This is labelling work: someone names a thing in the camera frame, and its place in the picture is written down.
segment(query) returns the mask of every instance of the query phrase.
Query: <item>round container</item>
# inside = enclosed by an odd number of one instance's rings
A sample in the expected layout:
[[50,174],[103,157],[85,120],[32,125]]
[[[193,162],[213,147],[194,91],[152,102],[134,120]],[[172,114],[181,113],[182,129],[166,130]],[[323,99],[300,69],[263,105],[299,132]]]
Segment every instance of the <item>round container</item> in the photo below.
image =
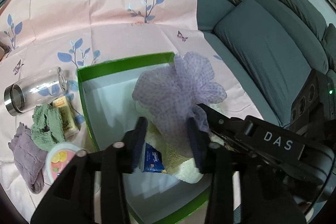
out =
[[49,104],[67,92],[67,81],[60,67],[41,70],[7,87],[4,102],[12,116]]
[[[79,150],[85,150],[70,142],[61,142],[55,145],[47,155],[45,168],[51,183],[53,183],[67,164],[72,160]],[[100,172],[95,173],[94,192],[100,189]]]

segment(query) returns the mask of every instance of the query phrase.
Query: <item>green box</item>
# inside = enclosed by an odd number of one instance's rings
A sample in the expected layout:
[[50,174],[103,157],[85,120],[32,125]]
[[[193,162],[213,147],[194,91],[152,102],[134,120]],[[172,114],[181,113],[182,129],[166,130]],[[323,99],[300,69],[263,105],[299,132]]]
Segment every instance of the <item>green box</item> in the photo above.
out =
[[[126,131],[134,129],[139,113],[131,94],[140,73],[167,66],[173,58],[173,52],[164,52],[78,70],[84,117],[96,151],[121,140]],[[124,174],[123,178],[129,211],[140,224],[178,223],[209,198],[210,176],[204,176],[196,184],[188,184],[167,174],[135,170],[132,175]]]

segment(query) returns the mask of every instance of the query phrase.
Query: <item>glass bottle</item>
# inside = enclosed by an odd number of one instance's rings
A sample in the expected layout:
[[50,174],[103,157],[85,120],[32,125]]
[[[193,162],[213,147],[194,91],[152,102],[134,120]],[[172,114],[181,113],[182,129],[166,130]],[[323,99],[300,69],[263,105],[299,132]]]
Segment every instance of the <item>glass bottle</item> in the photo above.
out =
[[5,105],[12,116],[49,104],[67,92],[67,81],[60,67],[44,69],[6,88]]

